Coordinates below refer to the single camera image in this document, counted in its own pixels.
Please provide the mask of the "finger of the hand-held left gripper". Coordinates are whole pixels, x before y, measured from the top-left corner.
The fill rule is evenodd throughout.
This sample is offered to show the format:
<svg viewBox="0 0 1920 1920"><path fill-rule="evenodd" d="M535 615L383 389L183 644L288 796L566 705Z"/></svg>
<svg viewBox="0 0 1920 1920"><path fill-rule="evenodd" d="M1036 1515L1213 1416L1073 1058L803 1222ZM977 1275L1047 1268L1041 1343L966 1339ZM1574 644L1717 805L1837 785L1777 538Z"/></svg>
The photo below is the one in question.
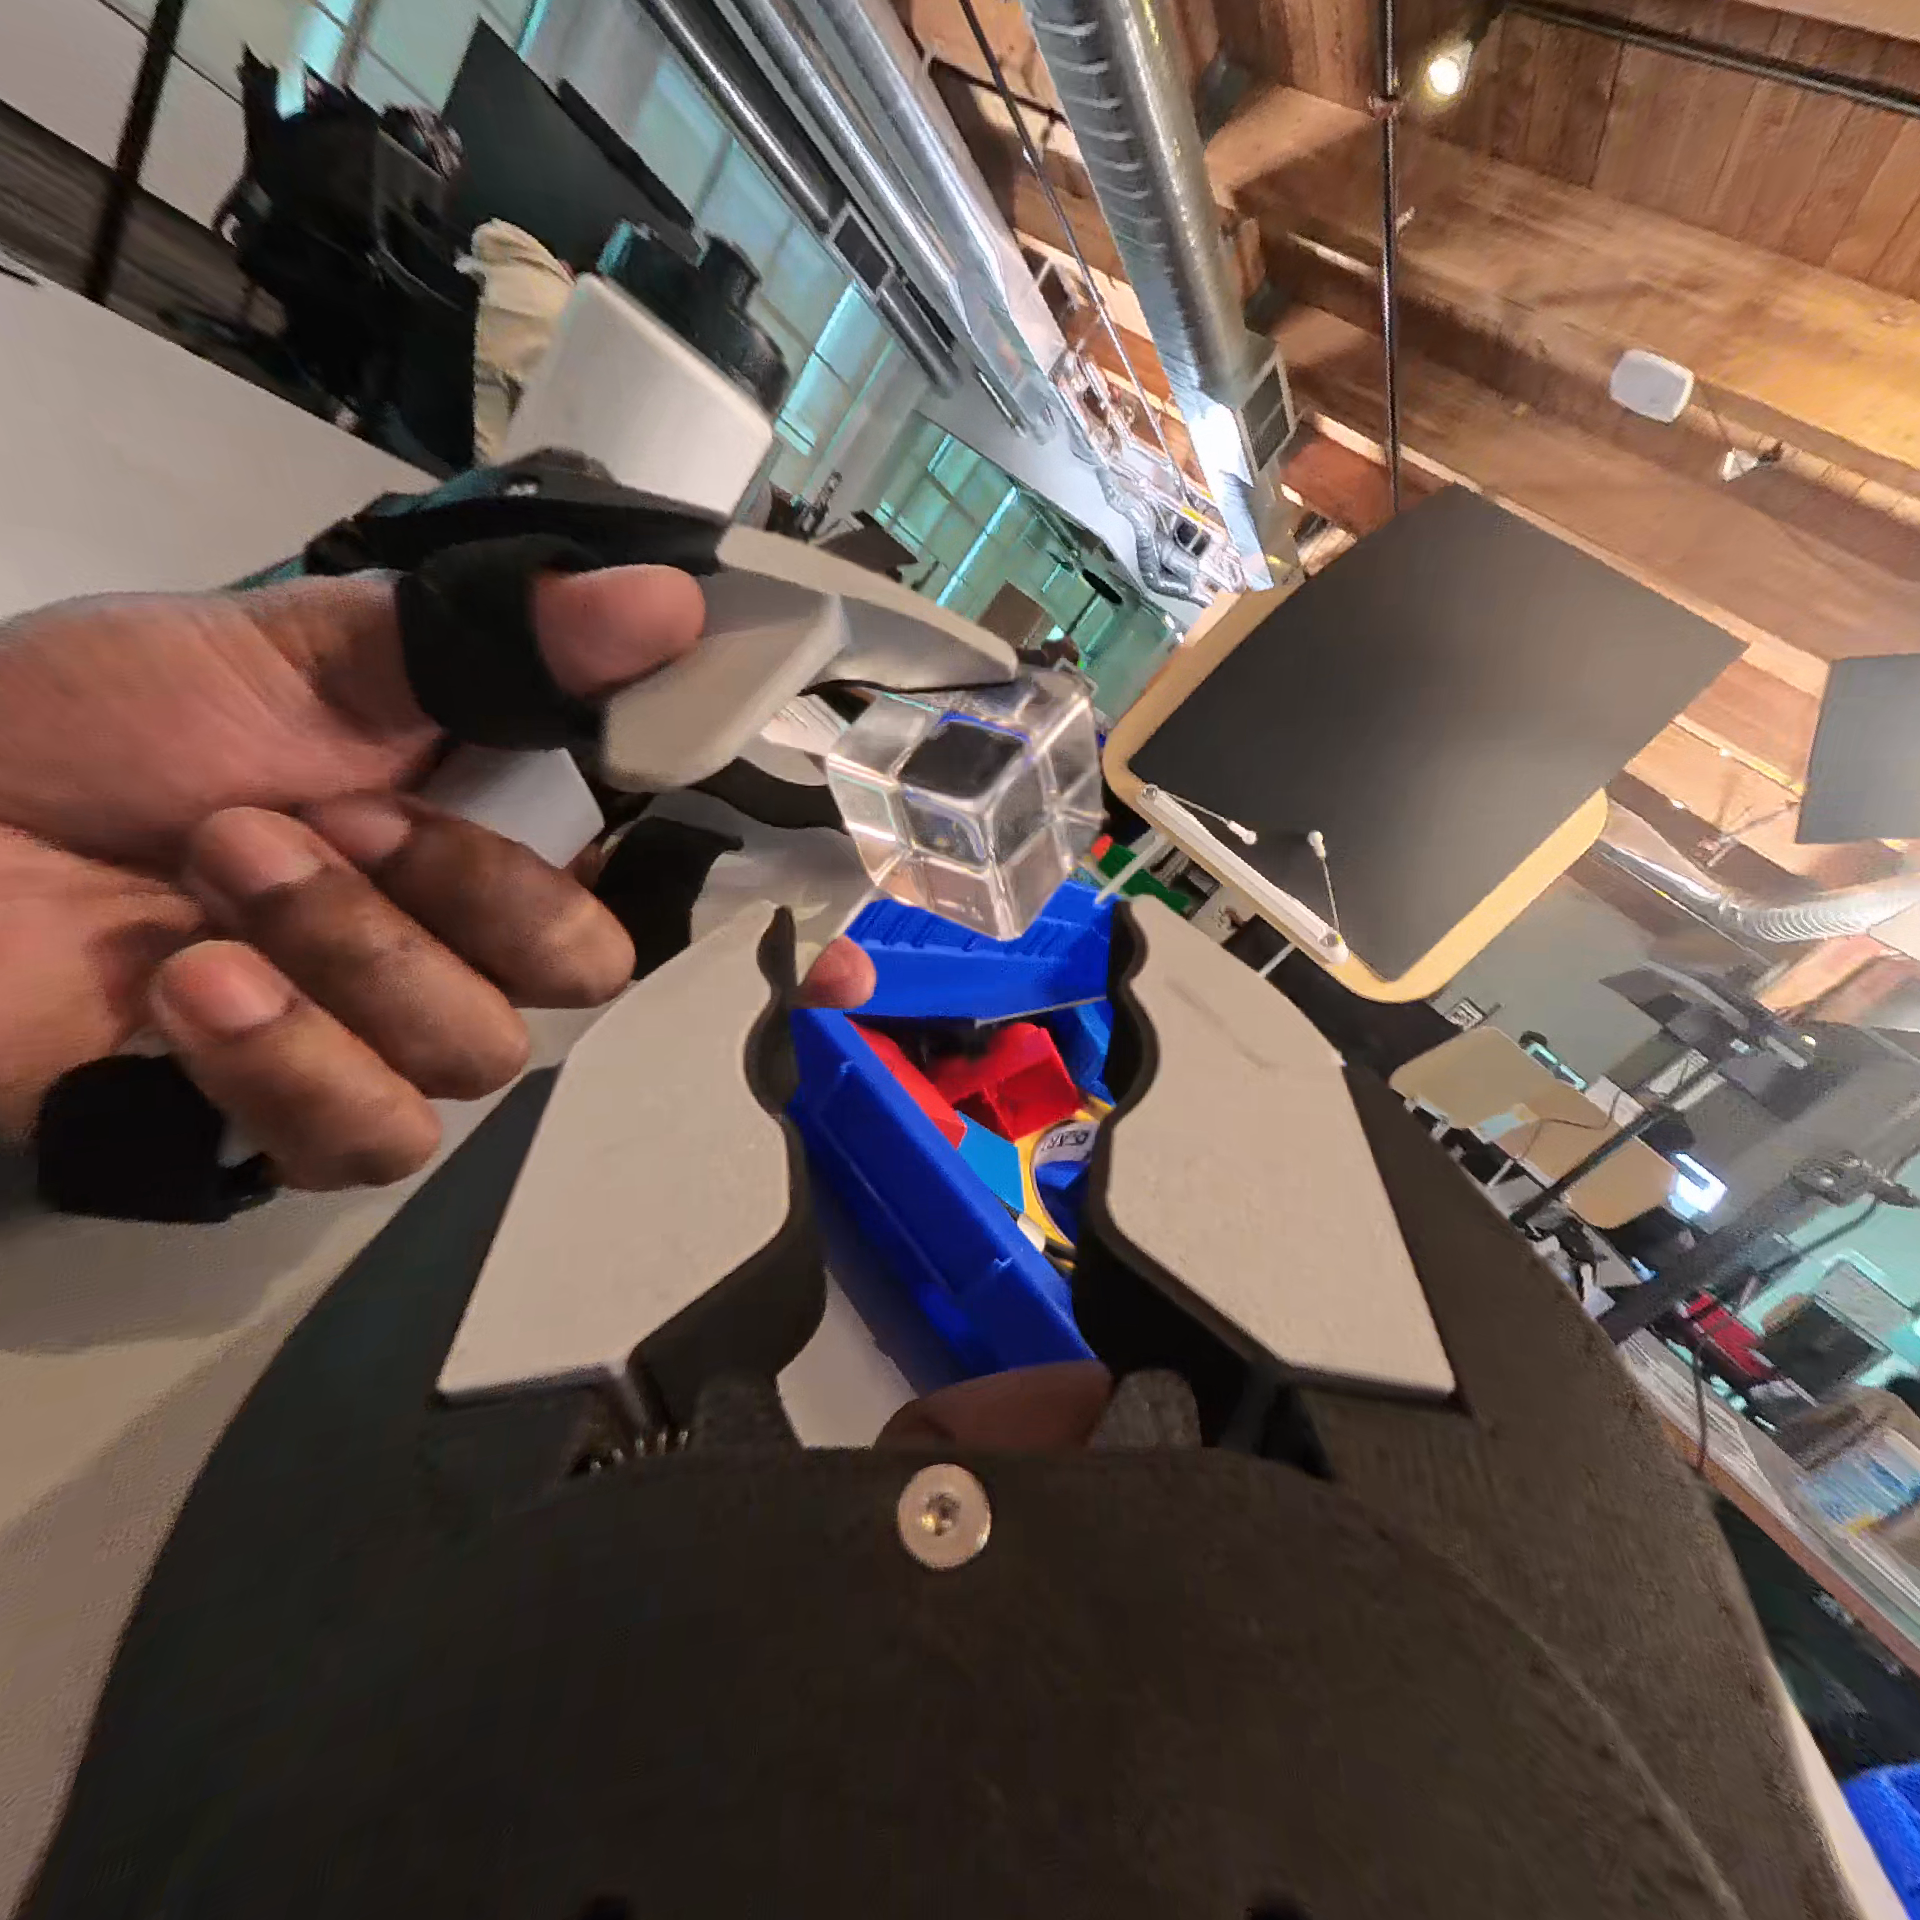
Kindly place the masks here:
<svg viewBox="0 0 1920 1920"><path fill-rule="evenodd" d="M693 654L606 703L599 779L615 792L671 792L716 776L827 675L841 644L840 595L709 592Z"/></svg>
<svg viewBox="0 0 1920 1920"><path fill-rule="evenodd" d="M732 525L716 542L716 638L777 696L817 685L895 691L1014 685L1004 638L795 538Z"/></svg>

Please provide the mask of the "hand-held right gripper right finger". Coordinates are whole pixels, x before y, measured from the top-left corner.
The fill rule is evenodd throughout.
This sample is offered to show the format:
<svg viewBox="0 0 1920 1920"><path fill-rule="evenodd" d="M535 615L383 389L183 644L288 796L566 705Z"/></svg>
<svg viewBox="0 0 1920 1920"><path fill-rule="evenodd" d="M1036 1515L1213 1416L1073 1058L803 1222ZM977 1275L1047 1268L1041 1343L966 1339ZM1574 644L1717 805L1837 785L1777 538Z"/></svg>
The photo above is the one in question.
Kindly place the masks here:
<svg viewBox="0 0 1920 1920"><path fill-rule="evenodd" d="M1458 1374L1336 1047L1261 972L1130 900L1118 1107L1086 1230L1228 1351L1287 1380L1448 1401Z"/></svg>

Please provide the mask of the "clear acrylic cube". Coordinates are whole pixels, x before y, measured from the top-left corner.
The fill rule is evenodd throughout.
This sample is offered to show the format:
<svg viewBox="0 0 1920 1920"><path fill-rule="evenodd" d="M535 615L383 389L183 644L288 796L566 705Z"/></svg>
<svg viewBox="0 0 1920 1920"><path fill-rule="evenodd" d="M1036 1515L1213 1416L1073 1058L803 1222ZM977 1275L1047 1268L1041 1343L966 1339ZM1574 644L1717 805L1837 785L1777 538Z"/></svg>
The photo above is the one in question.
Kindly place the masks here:
<svg viewBox="0 0 1920 1920"><path fill-rule="evenodd" d="M1031 931L1105 832L1094 685L1064 666L879 691L825 776L881 895L998 941Z"/></svg>

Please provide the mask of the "person's right hand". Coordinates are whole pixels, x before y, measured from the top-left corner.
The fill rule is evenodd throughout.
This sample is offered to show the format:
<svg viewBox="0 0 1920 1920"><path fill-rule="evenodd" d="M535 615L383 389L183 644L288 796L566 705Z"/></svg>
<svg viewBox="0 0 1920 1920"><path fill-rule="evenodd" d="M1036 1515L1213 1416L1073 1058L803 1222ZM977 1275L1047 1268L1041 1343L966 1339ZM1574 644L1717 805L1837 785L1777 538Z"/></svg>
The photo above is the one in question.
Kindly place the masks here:
<svg viewBox="0 0 1920 1920"><path fill-rule="evenodd" d="M1094 1437L1114 1401L1114 1387L1114 1372L1099 1360L946 1381L899 1407L881 1425L879 1450L1072 1454Z"/></svg>

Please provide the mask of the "person's left hand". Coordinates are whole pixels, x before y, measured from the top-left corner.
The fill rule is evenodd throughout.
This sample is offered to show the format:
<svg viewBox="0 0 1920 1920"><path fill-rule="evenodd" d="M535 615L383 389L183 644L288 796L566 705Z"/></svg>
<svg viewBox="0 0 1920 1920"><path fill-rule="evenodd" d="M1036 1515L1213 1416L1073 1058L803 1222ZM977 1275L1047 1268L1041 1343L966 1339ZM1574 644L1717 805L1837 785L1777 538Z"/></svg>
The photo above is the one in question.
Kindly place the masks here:
<svg viewBox="0 0 1920 1920"><path fill-rule="evenodd" d="M388 577L3 622L3 1139L147 1035L277 1186L394 1186L527 1008L617 998L621 922L422 805L438 748Z"/></svg>

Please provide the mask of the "yellow tape roll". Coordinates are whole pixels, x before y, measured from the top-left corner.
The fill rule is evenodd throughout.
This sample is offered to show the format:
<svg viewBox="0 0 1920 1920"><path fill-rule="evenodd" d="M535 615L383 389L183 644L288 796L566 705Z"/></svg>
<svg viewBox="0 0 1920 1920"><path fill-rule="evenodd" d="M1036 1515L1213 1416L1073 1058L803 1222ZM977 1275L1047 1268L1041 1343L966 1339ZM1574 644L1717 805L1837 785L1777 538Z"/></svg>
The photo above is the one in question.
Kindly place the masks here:
<svg viewBox="0 0 1920 1920"><path fill-rule="evenodd" d="M1114 1103L1094 1097L1078 1112L1015 1139L1022 1230L1064 1275L1078 1258L1094 1150Z"/></svg>

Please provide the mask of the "blue plastic bin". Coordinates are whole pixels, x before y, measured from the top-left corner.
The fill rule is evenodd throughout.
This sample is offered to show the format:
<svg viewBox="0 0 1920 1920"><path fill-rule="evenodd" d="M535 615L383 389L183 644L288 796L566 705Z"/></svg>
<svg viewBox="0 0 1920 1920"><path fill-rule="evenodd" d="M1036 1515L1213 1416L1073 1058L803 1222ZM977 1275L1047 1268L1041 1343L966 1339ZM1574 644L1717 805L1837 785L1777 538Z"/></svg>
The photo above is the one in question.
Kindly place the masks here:
<svg viewBox="0 0 1920 1920"><path fill-rule="evenodd" d="M1118 900L1065 879L1027 935L998 941L895 900L867 902L852 941L879 990L855 1012L794 1020L794 1121L835 1196L841 1242L888 1287L926 1366L995 1374L1089 1360L1064 1275L955 1150L961 1116L899 1054L899 1022L1041 1020L1073 1076L1110 1088L1110 935Z"/></svg>

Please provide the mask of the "black monitor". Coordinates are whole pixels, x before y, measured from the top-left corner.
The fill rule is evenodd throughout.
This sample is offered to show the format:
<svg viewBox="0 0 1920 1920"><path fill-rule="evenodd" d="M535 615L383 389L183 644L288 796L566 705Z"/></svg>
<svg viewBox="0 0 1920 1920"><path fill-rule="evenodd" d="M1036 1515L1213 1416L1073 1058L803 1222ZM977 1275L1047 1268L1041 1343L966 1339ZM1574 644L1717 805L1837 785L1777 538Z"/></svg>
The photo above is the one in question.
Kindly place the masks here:
<svg viewBox="0 0 1920 1920"><path fill-rule="evenodd" d="M700 262L700 235L676 193L575 86L546 86L488 22L470 27L442 114L463 158L446 211L460 235L499 219L586 273L610 235L633 224Z"/></svg>

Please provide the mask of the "silver ceiling pipes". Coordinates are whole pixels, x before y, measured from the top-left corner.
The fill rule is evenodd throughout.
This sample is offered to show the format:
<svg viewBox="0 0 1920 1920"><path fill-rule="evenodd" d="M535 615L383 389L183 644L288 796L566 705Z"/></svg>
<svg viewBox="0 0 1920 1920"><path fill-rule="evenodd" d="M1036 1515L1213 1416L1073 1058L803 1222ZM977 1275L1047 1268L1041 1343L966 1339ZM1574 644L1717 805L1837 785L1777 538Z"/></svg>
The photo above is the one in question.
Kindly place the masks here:
<svg viewBox="0 0 1920 1920"><path fill-rule="evenodd" d="M1064 332L888 4L642 4L924 376L1054 441Z"/></svg>

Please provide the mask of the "black equipment stand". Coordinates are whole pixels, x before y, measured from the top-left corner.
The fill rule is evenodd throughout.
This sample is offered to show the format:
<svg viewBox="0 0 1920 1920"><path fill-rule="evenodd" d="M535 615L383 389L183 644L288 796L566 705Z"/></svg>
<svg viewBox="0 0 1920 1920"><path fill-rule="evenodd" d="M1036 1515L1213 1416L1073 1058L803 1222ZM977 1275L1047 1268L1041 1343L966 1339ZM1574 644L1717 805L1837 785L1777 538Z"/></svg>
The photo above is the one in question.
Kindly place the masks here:
<svg viewBox="0 0 1920 1920"><path fill-rule="evenodd" d="M1712 1070L1740 1058L1771 1058L1788 1070L1810 1070L1819 1058L1819 1043L1797 1022L1699 972L1637 967L1606 972L1600 985L1659 1026L1663 1070L1687 1058Z"/></svg>

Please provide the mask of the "black board with wooden rim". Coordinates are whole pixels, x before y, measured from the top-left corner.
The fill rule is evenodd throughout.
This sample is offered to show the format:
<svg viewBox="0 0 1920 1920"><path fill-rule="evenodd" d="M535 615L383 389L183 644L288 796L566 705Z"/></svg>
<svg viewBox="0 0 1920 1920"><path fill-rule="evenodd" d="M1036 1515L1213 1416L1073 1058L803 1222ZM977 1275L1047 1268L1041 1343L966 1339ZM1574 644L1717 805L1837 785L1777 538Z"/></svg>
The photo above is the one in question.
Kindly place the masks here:
<svg viewBox="0 0 1920 1920"><path fill-rule="evenodd" d="M1228 602L1114 727L1105 779L1336 985L1423 999L1596 846L1606 785L1740 658L1721 622L1443 488Z"/></svg>

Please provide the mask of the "black ceiling conduit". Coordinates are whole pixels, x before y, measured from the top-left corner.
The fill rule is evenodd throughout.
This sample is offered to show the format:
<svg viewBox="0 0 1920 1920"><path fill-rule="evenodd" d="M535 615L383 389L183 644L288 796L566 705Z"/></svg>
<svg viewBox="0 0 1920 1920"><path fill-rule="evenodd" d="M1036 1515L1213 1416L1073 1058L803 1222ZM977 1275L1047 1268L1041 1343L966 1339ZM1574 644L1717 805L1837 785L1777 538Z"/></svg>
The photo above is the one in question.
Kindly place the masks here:
<svg viewBox="0 0 1920 1920"><path fill-rule="evenodd" d="M1398 404L1398 4L1377 4L1377 92L1369 113L1378 130L1378 351L1382 351L1382 471L1389 514L1401 514L1401 404Z"/></svg>

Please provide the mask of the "blue cloth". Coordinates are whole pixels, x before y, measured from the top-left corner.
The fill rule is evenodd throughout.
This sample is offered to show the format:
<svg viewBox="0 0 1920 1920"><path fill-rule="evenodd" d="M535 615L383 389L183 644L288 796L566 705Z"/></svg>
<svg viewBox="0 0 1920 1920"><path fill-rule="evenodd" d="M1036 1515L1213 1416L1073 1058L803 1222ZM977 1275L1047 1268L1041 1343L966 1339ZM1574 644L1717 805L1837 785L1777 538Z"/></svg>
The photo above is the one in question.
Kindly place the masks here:
<svg viewBox="0 0 1920 1920"><path fill-rule="evenodd" d="M1917 1761L1868 1769L1838 1790L1904 1915L1917 1915Z"/></svg>

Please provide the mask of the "silver ventilation duct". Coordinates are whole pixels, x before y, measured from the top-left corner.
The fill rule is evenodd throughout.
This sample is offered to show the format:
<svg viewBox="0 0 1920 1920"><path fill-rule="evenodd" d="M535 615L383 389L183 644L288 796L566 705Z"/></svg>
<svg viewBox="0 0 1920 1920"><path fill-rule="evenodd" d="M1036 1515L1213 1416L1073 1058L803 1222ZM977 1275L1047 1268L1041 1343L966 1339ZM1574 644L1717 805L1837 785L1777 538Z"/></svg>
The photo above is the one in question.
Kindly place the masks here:
<svg viewBox="0 0 1920 1920"><path fill-rule="evenodd" d="M1300 565L1280 492L1287 372L1251 332L1165 4L1023 4L1247 588Z"/></svg>

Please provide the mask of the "silver flexible duct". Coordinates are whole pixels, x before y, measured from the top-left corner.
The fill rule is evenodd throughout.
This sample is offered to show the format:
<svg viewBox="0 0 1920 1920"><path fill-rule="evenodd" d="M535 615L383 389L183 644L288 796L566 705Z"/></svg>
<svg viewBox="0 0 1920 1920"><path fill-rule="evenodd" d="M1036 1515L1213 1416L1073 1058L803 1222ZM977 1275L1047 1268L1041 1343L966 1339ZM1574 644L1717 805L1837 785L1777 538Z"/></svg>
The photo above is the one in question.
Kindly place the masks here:
<svg viewBox="0 0 1920 1920"><path fill-rule="evenodd" d="M1596 854L1624 878L1645 883L1674 908L1712 922L1726 940L1797 945L1832 940L1868 940L1893 918L1917 911L1917 874L1883 878L1871 883L1828 890L1805 900L1758 900L1726 890L1707 868L1694 865L1674 846L1633 846L1600 839Z"/></svg>

